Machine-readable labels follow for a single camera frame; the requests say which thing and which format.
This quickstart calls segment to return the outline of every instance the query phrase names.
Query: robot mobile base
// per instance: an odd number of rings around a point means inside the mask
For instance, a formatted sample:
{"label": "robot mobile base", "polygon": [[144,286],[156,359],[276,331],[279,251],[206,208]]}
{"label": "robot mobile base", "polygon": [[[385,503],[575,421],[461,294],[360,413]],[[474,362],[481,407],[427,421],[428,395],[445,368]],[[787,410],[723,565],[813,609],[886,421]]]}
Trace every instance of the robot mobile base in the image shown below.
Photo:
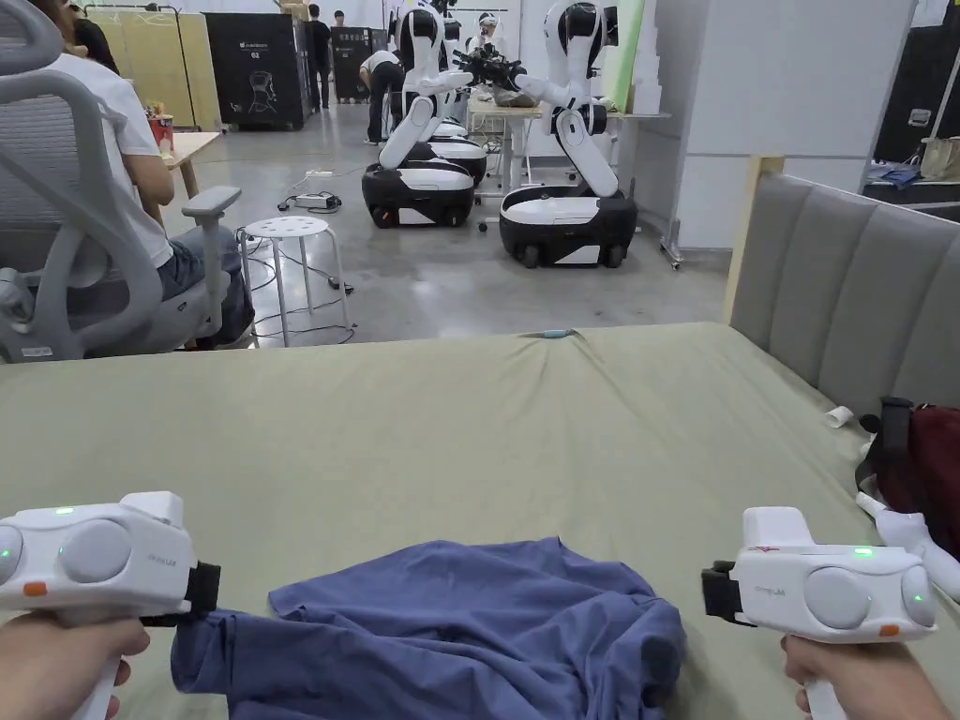
{"label": "robot mobile base", "polygon": [[597,198],[588,187],[525,187],[503,199],[504,249],[527,268],[605,265],[618,268],[634,239],[639,208],[617,192]]}
{"label": "robot mobile base", "polygon": [[458,228],[473,210],[473,178],[444,160],[407,160],[396,170],[377,163],[364,174],[363,197],[378,228]]}

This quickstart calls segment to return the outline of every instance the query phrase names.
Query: red bag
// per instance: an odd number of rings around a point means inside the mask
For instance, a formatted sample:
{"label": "red bag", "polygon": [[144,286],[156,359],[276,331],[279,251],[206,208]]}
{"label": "red bag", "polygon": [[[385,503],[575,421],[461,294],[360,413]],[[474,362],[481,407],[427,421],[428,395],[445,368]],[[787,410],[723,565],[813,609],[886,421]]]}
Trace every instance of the red bag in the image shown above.
{"label": "red bag", "polygon": [[960,560],[960,410],[882,402],[879,418],[860,420],[876,439],[856,470],[857,487],[875,476],[892,510],[923,513],[934,542]]}

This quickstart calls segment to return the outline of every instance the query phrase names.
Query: folded cloth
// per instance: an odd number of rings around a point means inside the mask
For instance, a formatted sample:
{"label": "folded cloth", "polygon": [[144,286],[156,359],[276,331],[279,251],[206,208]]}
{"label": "folded cloth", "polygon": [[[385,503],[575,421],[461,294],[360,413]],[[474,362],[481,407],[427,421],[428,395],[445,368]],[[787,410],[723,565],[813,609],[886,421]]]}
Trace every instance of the folded cloth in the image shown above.
{"label": "folded cloth", "polygon": [[676,608],[558,538],[428,542],[270,604],[181,625],[177,689],[232,720],[659,720],[684,659]]}

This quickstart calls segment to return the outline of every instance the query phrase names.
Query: black display stand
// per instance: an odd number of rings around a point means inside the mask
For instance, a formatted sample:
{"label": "black display stand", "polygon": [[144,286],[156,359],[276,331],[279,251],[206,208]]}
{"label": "black display stand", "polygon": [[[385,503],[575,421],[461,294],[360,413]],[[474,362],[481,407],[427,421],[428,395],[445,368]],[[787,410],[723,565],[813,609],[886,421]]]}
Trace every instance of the black display stand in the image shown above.
{"label": "black display stand", "polygon": [[387,49],[387,31],[373,28],[330,28],[333,81],[338,103],[370,101],[370,90],[360,80],[360,65],[378,50]]}
{"label": "black display stand", "polygon": [[300,130],[310,116],[310,37],[291,15],[205,12],[220,117]]}

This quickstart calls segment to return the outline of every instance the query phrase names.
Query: jeans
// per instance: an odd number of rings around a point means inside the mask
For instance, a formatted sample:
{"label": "jeans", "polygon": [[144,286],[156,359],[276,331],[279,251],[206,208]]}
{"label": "jeans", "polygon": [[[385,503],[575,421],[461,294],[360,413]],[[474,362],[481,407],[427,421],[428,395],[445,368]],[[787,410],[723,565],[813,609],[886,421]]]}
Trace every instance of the jeans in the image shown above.
{"label": "jeans", "polygon": [[383,99],[391,90],[403,88],[403,70],[395,62],[381,62],[370,78],[370,127],[367,137],[383,142]]}
{"label": "jeans", "polygon": [[[250,288],[240,272],[240,252],[236,238],[226,228],[218,228],[222,257],[220,267],[230,276],[224,297],[223,324],[217,333],[198,340],[200,347],[235,343],[253,322],[253,300]],[[163,299],[170,300],[186,292],[206,278],[204,268],[204,234],[193,228],[172,240],[174,256],[156,269],[163,286]]]}

